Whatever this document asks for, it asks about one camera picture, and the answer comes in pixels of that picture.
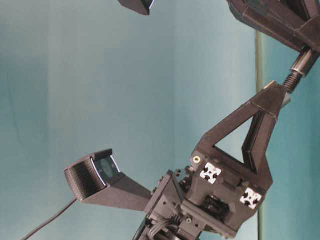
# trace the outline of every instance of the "cable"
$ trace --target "cable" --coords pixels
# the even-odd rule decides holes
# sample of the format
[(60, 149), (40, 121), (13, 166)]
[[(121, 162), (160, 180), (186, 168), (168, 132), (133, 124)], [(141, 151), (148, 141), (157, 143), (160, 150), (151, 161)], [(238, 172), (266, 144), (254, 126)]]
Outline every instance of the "cable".
[(57, 212), (53, 217), (49, 218), (47, 221), (36, 227), (34, 230), (32, 230), (28, 235), (26, 235), (22, 240), (27, 240), (32, 237), (36, 232), (47, 226), (49, 223), (56, 220), (61, 214), (63, 214), (68, 208), (71, 207), (72, 204), (74, 204), (77, 201), (77, 198), (72, 199), (64, 208), (62, 208), (59, 212)]
[(148, 237), (150, 240), (154, 240), (155, 236), (164, 228), (172, 225), (171, 219), (160, 219), (148, 232)]

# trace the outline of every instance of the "screw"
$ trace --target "screw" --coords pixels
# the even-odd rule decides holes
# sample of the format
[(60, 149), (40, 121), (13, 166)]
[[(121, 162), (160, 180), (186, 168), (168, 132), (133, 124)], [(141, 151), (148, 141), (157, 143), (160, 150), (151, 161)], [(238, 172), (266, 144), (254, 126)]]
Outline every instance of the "screw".
[(195, 164), (200, 163), (200, 161), (201, 161), (201, 158), (200, 158), (199, 156), (195, 156), (195, 157), (193, 158), (193, 162), (194, 162)]
[(155, 187), (154, 189), (153, 189), (153, 191), (151, 192), (151, 196), (153, 196), (154, 194), (155, 194), (155, 192), (157, 191), (157, 187)]
[(163, 179), (164, 179), (164, 177), (160, 178), (160, 180), (158, 181), (158, 185), (162, 182)]
[(283, 85), (288, 89), (290, 94), (294, 92), (302, 77), (303, 75), (301, 73), (293, 70), (286, 78)]

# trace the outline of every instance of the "blue-green wall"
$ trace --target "blue-green wall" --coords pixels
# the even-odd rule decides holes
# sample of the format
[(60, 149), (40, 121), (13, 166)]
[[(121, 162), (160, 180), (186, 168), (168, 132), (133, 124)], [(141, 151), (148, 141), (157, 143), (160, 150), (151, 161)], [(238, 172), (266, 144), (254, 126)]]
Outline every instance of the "blue-green wall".
[[(262, 80), (283, 83), (299, 55), (262, 36)], [(280, 113), (267, 151), (274, 184), (262, 211), (263, 240), (318, 239), (320, 235), (320, 64)]]

